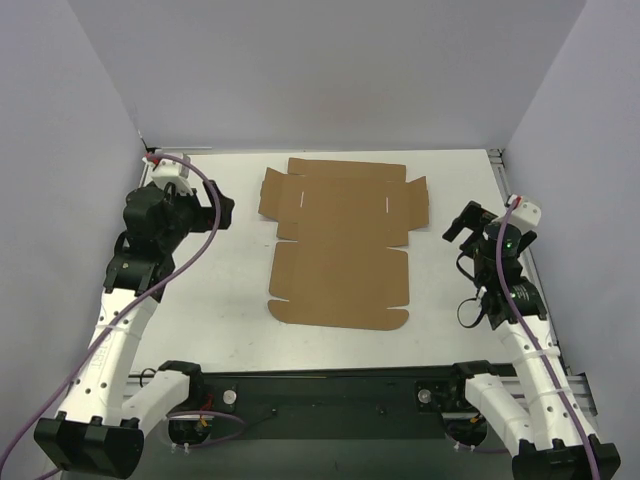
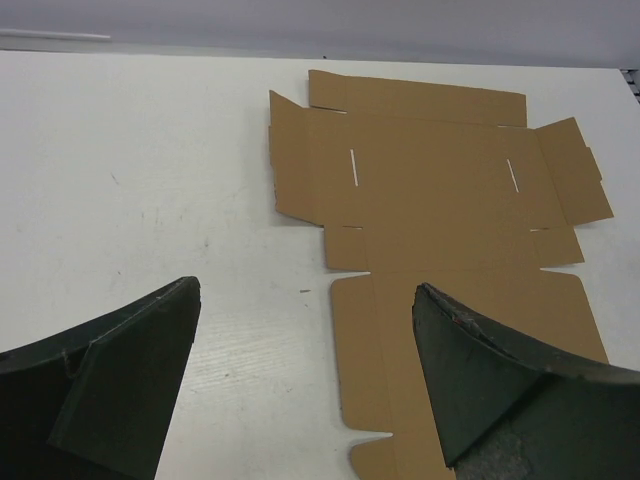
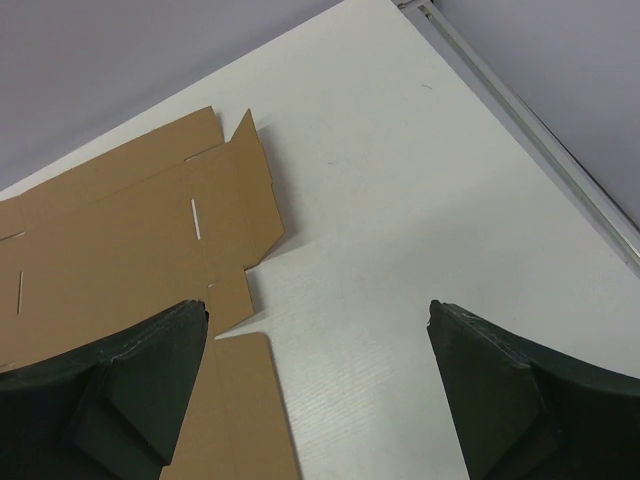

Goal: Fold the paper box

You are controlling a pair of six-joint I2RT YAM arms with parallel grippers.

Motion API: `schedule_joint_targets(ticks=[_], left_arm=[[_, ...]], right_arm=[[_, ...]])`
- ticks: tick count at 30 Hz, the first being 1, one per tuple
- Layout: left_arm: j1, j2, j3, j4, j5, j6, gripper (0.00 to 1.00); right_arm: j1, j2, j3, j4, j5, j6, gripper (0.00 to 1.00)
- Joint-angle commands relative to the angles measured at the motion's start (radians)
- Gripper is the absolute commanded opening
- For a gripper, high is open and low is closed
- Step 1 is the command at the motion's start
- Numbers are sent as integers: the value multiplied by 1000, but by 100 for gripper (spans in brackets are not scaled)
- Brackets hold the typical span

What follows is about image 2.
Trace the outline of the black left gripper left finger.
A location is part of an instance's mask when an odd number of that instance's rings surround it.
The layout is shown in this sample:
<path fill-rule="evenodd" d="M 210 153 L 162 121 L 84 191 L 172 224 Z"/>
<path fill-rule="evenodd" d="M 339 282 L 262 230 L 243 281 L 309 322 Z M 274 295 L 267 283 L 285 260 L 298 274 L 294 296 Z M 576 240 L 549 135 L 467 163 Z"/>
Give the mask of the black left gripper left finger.
<path fill-rule="evenodd" d="M 155 477 L 201 311 L 181 277 L 1 355 L 4 479 Z"/>

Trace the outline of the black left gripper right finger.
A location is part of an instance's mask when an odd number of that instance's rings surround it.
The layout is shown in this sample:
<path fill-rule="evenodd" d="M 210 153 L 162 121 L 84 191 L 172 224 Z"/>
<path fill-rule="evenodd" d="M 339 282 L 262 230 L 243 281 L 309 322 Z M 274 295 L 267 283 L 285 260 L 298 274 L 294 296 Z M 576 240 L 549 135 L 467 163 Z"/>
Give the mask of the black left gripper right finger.
<path fill-rule="evenodd" d="M 413 332 L 459 479 L 636 479 L 639 374 L 541 342 L 419 285 Z"/>

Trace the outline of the brown cardboard box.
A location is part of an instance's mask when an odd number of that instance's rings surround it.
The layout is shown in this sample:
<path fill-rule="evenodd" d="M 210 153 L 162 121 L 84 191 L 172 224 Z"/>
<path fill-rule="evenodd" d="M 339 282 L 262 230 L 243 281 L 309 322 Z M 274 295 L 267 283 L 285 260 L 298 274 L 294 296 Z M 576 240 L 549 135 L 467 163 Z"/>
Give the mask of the brown cardboard box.
<path fill-rule="evenodd" d="M 381 438 L 362 479 L 447 479 L 413 334 L 418 285 L 562 350 L 607 356 L 575 229 L 611 206 L 574 118 L 527 124 L 523 94 L 313 70 L 270 96 L 278 212 L 324 230 L 341 410 Z"/>

